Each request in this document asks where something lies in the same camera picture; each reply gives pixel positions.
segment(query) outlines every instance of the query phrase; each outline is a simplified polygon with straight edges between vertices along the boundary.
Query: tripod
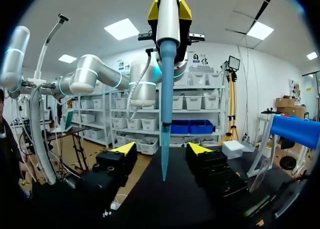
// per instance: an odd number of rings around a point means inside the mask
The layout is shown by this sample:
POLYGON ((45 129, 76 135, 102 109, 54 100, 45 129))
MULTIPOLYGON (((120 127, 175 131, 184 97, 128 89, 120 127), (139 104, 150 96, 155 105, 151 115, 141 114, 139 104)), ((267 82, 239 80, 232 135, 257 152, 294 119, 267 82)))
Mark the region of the tripod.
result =
POLYGON ((239 140, 238 129, 236 126, 236 115, 237 115, 237 92, 236 92, 236 70, 232 70, 231 68, 226 69, 228 72, 228 76, 226 77, 228 80, 228 85, 230 89, 230 108, 228 115, 228 132, 224 135, 222 140, 219 142, 218 146, 221 146, 225 141, 233 141, 236 138, 239 140))

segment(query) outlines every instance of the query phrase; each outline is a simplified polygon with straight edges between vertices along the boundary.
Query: wooden floor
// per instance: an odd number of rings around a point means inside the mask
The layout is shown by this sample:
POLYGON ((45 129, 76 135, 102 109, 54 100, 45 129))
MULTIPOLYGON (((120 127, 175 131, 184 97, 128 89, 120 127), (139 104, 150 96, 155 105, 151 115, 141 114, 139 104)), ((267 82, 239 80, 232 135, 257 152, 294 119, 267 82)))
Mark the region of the wooden floor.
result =
MULTIPOLYGON (((52 152, 55 155, 58 155, 58 150, 57 150, 57 144, 56 141, 52 141, 51 144, 53 145, 53 150, 52 152)), ((71 166, 71 168, 74 168, 74 164, 78 161, 77 157, 76 157, 76 153, 75 150, 73 148, 73 139, 72 136, 66 136, 62 139, 62 158, 63 158, 63 162, 68 165, 71 166)), ((89 168, 92 167, 92 165, 94 163, 96 163, 96 152, 99 152, 100 150, 104 149, 103 145, 100 144, 96 144, 94 142, 88 141, 88 140, 81 140, 81 145, 84 148, 84 152, 85 155, 87 157, 87 163, 89 168)), ((137 181, 139 180, 139 178, 141 177, 142 173, 144 172, 144 170, 146 169, 146 167, 148 166, 150 160, 151 160, 152 156, 149 155, 143 155, 141 153, 138 153, 138 158, 137 158, 137 162, 135 163, 135 166, 128 178, 128 181, 125 185, 125 187, 121 187, 118 191, 118 194, 124 194, 124 195, 128 195, 128 193, 131 191, 131 189, 134 187, 134 185, 137 183, 137 181)), ((34 162, 34 164, 37 164, 37 158, 35 155, 30 156, 30 159, 34 162)), ((40 178, 42 177, 42 174, 40 172, 36 172, 37 173, 37 177, 40 178)), ((27 178, 26 179, 26 184, 21 183, 21 186, 24 190, 31 190, 31 184, 29 184, 28 182, 30 182, 30 179, 27 178)), ((121 203, 124 199, 123 196, 118 196, 117 199, 119 200, 119 202, 121 203)))

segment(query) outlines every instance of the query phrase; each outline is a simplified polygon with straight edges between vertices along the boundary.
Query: white plastic box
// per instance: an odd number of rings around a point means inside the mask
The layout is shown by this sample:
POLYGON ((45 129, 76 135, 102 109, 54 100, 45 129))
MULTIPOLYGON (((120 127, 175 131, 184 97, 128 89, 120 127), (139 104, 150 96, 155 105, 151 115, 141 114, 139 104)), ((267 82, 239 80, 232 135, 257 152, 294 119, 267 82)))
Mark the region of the white plastic box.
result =
POLYGON ((126 109, 127 108, 127 98, 115 98, 115 108, 116 109, 126 109))
POLYGON ((123 134, 123 133, 117 134, 115 137, 116 137, 117 143, 118 143, 119 145, 122 145, 122 146, 123 146, 123 145, 125 145, 125 144, 128 143, 127 137, 126 137, 126 135, 123 134))
POLYGON ((142 127, 141 119, 136 118, 136 119, 129 120, 127 118, 126 123, 128 125, 128 129, 131 129, 131 130, 139 130, 142 127))
POLYGON ((81 120, 83 123, 94 123, 96 116, 94 114, 81 114, 81 120))
POLYGON ((80 108, 80 105, 79 105, 79 101, 78 101, 78 100, 73 100, 73 101, 72 101, 72 108, 80 108))
POLYGON ((91 137, 91 131, 89 129, 83 131, 83 135, 87 138, 91 137))
POLYGON ((206 74, 203 73, 191 73, 191 81, 193 86, 205 86, 206 74))
POLYGON ((156 131, 158 129, 159 119, 158 118, 146 118, 141 119, 142 129, 144 131, 156 131))
POLYGON ((183 139, 183 145, 186 147, 187 143, 193 143, 196 145, 200 145, 200 140, 199 140, 199 138, 196 138, 196 137, 185 137, 183 139))
POLYGON ((93 99, 93 108, 102 109, 102 99, 93 99))
POLYGON ((135 142, 136 151, 141 152, 139 142, 141 141, 142 138, 140 135, 126 135, 125 137, 126 137, 128 143, 135 142))
POLYGON ((142 140, 140 140, 140 150, 142 154, 153 155, 158 150, 158 141, 159 139, 156 137, 148 137, 146 136, 142 140))
POLYGON ((94 102, 92 100, 81 100, 82 109, 91 109, 94 108, 94 102))
POLYGON ((189 74, 188 73, 184 73, 182 75, 182 77, 180 78, 180 80, 176 81, 174 83, 175 86, 187 86, 188 85, 188 77, 189 74))
POLYGON ((113 117, 111 120, 114 128, 122 129, 127 127, 127 120, 125 118, 113 117))
POLYGON ((229 160, 240 158, 244 152, 242 150, 243 147, 244 146, 236 140, 224 141, 222 143, 222 152, 228 157, 229 160))
POLYGON ((204 95, 203 96, 203 108, 207 110, 219 108, 219 96, 204 95))
POLYGON ((201 95, 186 95, 187 110, 201 110, 202 96, 201 95))
POLYGON ((182 110, 183 102, 184 102, 183 95, 174 95, 172 99, 172 109, 182 110))
POLYGON ((222 85, 222 73, 208 73, 209 85, 213 87, 221 87, 222 85))
POLYGON ((94 129, 91 129, 90 132, 91 132, 92 138, 94 138, 94 139, 100 139, 105 136, 105 131, 102 129, 95 129, 94 128, 94 129))
POLYGON ((183 144, 183 138, 182 137, 171 137, 170 138, 170 147, 171 148, 180 148, 183 144))

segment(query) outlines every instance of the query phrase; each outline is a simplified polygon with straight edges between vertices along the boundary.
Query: desk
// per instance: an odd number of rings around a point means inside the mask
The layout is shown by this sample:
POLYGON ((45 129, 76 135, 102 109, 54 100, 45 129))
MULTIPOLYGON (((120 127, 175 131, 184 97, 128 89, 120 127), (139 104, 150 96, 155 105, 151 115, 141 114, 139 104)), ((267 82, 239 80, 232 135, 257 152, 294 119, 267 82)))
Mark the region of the desk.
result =
MULTIPOLYGON (((214 228, 216 213, 204 190, 197 186, 185 160, 185 151, 183 147, 170 148, 166 181, 163 181, 159 148, 120 208, 113 213, 111 221, 115 228, 214 228)), ((256 153, 244 152, 241 158, 228 160, 228 164, 246 178, 256 153)), ((274 165, 267 172, 258 191, 263 195, 271 194, 283 181, 290 179, 289 175, 274 165)), ((248 179, 249 187, 253 181, 254 178, 248 179)), ((291 185, 288 193, 276 202, 274 208, 280 209, 295 187, 295 184, 291 185)), ((272 217, 271 211, 266 213, 263 218, 266 226, 272 217)))
MULTIPOLYGON (((64 132, 64 133, 57 133, 57 139, 60 139, 60 138, 64 138, 64 137, 67 137, 67 136, 70 136, 72 135, 72 140, 73 140, 73 148, 74 148, 74 151, 75 151, 75 154, 76 154, 76 158, 78 160, 78 163, 79 163, 79 168, 80 170, 82 171, 88 171, 89 170, 89 167, 87 165, 87 162, 86 162, 86 156, 84 154, 84 149, 83 147, 81 146, 81 140, 80 140, 80 136, 79 136, 79 132, 82 132, 86 130, 86 128, 81 128, 81 127, 75 127, 73 126, 70 130, 68 130, 67 132, 64 132), (81 157, 82 157, 82 161, 83 161, 83 164, 84 164, 84 167, 82 165, 82 162, 81 162, 81 159, 80 159, 80 155, 81 154, 81 157)), ((49 135, 47 136, 47 141, 48 142, 51 142, 53 140, 56 139, 56 135, 55 134, 52 134, 52 135, 49 135)))

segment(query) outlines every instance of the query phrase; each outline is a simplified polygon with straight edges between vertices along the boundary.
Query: white wall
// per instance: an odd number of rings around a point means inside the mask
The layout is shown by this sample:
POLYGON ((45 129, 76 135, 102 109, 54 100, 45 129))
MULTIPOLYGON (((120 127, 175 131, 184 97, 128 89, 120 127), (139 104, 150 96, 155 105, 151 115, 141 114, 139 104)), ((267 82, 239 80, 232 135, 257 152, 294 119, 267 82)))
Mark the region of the white wall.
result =
MULTIPOLYGON (((34 69, 30 69, 30 68, 23 68, 22 70, 22 74, 23 74, 23 78, 25 80, 27 80, 28 78, 33 78, 34 77, 34 69)), ((41 79, 46 80, 47 82, 52 82, 54 81, 54 79, 58 76, 61 76, 60 74, 54 74, 52 72, 48 72, 48 71, 42 71, 41 74, 41 79)), ((55 100, 51 95, 48 95, 47 97, 43 96, 44 100, 47 98, 47 106, 51 107, 52 109, 52 116, 54 117, 54 113, 56 113, 56 109, 54 107, 54 103, 55 100)), ((25 112, 24 110, 21 111, 21 116, 24 117, 25 112)), ((3 117, 7 120, 7 122, 10 124, 11 121, 13 119, 16 119, 18 117, 17 115, 17 110, 16 110, 16 103, 14 102, 13 104, 13 117, 11 114, 11 98, 9 97, 8 99, 4 100, 4 108, 3 108, 3 113, 2 113, 3 117)))
MULTIPOLYGON (((193 65, 191 58, 193 52, 199 56, 204 54, 208 65, 217 70, 222 63, 229 59, 230 55, 243 61, 245 71, 248 71, 248 128, 250 136, 255 134, 257 115, 267 108, 275 108, 275 98, 289 95, 289 80, 299 82, 300 85, 303 83, 302 72, 297 67, 282 59, 257 50, 249 50, 249 60, 247 60, 247 49, 240 47, 242 56, 240 57, 238 48, 235 45, 199 42, 189 46, 187 50, 188 52, 192 52, 192 54, 189 53, 187 68, 193 65)), ((119 60, 131 63, 139 56, 147 59, 145 48, 107 56, 102 58, 102 61, 110 67, 118 69, 119 60)), ((242 65, 237 73, 237 77, 237 127, 241 134, 246 113, 246 83, 242 65)))

